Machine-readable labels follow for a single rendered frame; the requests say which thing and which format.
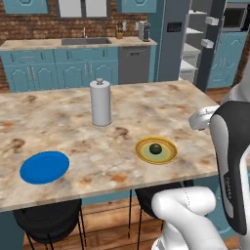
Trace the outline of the grey fridge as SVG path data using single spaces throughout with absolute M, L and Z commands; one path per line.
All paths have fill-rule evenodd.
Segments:
M 162 31 L 159 47 L 157 81 L 177 80 L 181 66 L 186 28 L 189 21 L 189 7 L 192 2 L 197 5 L 213 0 L 164 0 Z

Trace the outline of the white paper towel holder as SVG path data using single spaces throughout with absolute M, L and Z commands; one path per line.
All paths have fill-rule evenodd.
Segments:
M 92 123 L 107 126 L 111 123 L 110 84 L 102 78 L 90 83 Z

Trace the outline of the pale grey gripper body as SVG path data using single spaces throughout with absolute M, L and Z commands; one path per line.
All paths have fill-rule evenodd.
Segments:
M 192 130 L 205 130 L 206 128 L 210 128 L 211 117 L 218 108 L 218 105 L 210 105 L 196 111 L 188 119 L 190 128 Z

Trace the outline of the white fridge door bin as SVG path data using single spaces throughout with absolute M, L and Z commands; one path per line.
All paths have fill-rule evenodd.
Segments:
M 213 17 L 207 17 L 205 19 L 205 22 L 209 25 L 214 25 L 214 26 L 217 26 L 219 24 L 219 20 Z
M 214 47 L 214 42 L 209 40 L 209 39 L 202 39 L 201 40 L 201 45 L 204 47 L 204 48 L 207 48 L 207 49 L 212 49 Z

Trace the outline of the teal kitchen island base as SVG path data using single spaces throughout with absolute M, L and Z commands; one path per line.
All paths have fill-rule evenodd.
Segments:
M 109 189 L 104 189 L 104 182 L 101 179 L 82 182 L 63 176 L 48 184 L 33 185 L 26 183 L 20 174 L 0 179 L 0 250 L 22 250 L 23 230 L 14 219 L 15 209 L 75 198 L 82 198 L 83 205 L 108 202 L 128 197 L 130 189 L 135 195 L 133 187 L 116 187 L 115 181 L 110 181 Z

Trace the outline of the grey dishwasher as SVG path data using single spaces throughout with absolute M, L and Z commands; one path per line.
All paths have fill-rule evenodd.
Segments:
M 118 83 L 133 84 L 148 81 L 149 46 L 118 48 Z

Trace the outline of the teal base cupboard run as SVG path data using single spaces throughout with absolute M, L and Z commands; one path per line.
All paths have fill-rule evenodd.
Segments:
M 96 78 L 118 83 L 116 47 L 6 51 L 0 57 L 12 92 L 88 87 Z

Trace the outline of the black bar stool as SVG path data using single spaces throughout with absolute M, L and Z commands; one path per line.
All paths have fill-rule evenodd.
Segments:
M 138 198 L 139 204 L 140 204 L 140 218 L 139 218 L 139 232 L 138 232 L 138 242 L 137 242 L 137 250 L 139 250 L 140 247 L 140 237 L 141 237 L 141 222 L 142 222 L 142 211 L 146 212 L 148 215 L 150 215 L 154 219 L 158 219 L 151 207 L 151 200 L 153 196 L 166 189 L 172 189 L 172 188 L 187 188 L 187 187 L 193 187 L 193 180 L 183 181 L 183 186 L 180 182 L 172 183 L 172 184 L 164 184 L 164 185 L 158 185 L 153 187 L 143 187 L 143 188 L 137 188 L 135 189 L 136 196 Z M 132 204 L 132 191 L 130 190 L 130 210 L 129 210 L 129 231 L 128 231 L 128 237 L 130 237 L 130 226 L 131 226 L 131 204 Z
M 23 208 L 13 212 L 17 224 L 31 240 L 44 244 L 46 250 L 55 250 L 54 244 L 68 237 L 78 227 L 81 250 L 87 246 L 82 214 L 82 200 L 68 200 L 42 206 Z

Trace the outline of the grey microwave oven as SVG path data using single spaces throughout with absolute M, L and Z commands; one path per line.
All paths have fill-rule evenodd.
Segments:
M 224 11 L 223 32 L 247 31 L 250 26 L 250 2 L 228 2 Z

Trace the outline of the teal tall cupboard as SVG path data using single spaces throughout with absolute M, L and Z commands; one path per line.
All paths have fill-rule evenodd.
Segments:
M 208 78 L 208 89 L 233 84 L 247 34 L 247 31 L 221 34 Z

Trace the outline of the wooden knife block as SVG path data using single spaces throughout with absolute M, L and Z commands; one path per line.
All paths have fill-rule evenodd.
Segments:
M 116 24 L 115 37 L 117 39 L 122 39 L 125 31 L 126 31 L 126 22 L 125 21 L 119 21 Z

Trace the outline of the teal wall cupboard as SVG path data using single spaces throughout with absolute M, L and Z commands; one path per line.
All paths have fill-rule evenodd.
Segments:
M 117 0 L 117 11 L 125 14 L 155 13 L 157 0 Z
M 7 14 L 47 14 L 47 0 L 3 0 Z

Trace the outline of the dark grey fridge door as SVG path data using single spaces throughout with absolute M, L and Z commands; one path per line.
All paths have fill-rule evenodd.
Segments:
M 224 10 L 227 4 L 227 0 L 213 0 L 209 17 L 219 20 L 217 25 L 207 25 L 207 31 L 205 38 L 213 42 L 214 45 L 211 49 L 204 48 L 202 50 L 200 66 L 196 77 L 196 87 L 202 92 L 206 91 L 207 82 L 211 65 L 216 52 L 217 40 L 220 36 L 223 21 L 224 21 Z

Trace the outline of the grey framed window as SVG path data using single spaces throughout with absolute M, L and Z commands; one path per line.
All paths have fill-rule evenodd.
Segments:
M 104 19 L 109 17 L 109 0 L 56 0 L 61 19 Z

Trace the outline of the dark green squash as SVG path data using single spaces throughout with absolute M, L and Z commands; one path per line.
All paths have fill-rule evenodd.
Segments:
M 159 154 L 161 151 L 162 151 L 162 146 L 160 144 L 152 144 L 150 147 L 149 147 L 149 151 L 152 153 L 152 154 Z

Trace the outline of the grey sink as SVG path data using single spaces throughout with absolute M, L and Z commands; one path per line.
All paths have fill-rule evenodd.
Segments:
M 111 44 L 111 41 L 108 38 L 100 37 L 100 38 L 65 38 L 62 39 L 62 45 L 88 45 L 88 44 Z

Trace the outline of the blue round plate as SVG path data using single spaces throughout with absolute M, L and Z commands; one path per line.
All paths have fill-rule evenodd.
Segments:
M 45 185 L 62 177 L 69 167 L 68 157 L 59 151 L 42 151 L 27 158 L 20 167 L 21 178 L 29 184 Z

